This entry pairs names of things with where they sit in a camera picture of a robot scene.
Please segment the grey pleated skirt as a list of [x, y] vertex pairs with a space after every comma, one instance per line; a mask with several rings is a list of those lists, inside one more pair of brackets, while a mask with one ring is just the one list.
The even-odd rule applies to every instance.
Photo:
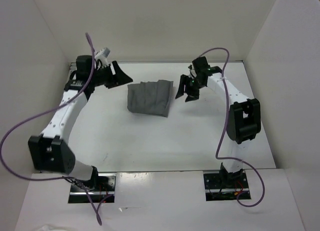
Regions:
[[127, 109], [134, 114], [168, 117], [174, 82], [160, 79], [129, 84]]

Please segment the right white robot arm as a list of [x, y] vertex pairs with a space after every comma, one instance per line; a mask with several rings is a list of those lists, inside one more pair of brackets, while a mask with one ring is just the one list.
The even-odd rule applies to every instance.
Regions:
[[219, 182], [229, 188], [241, 178], [243, 160], [250, 143], [261, 131], [260, 102], [240, 92], [222, 75], [221, 68], [211, 67], [204, 56], [194, 59], [188, 68], [190, 74], [180, 76], [176, 99], [187, 95], [186, 102], [196, 101], [200, 97], [200, 89], [207, 87], [225, 101], [228, 116], [223, 134], [231, 142], [226, 155], [228, 158], [220, 158]]

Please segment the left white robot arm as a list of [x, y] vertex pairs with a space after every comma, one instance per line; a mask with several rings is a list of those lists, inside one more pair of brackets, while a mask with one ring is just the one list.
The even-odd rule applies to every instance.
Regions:
[[80, 55], [70, 65], [70, 76], [64, 86], [60, 109], [40, 135], [31, 136], [28, 148], [37, 171], [59, 173], [76, 179], [75, 184], [88, 191], [96, 190], [102, 180], [95, 166], [76, 159], [69, 147], [74, 124], [96, 87], [108, 89], [126, 85], [133, 79], [116, 61], [108, 62], [110, 50], [105, 47], [91, 55]]

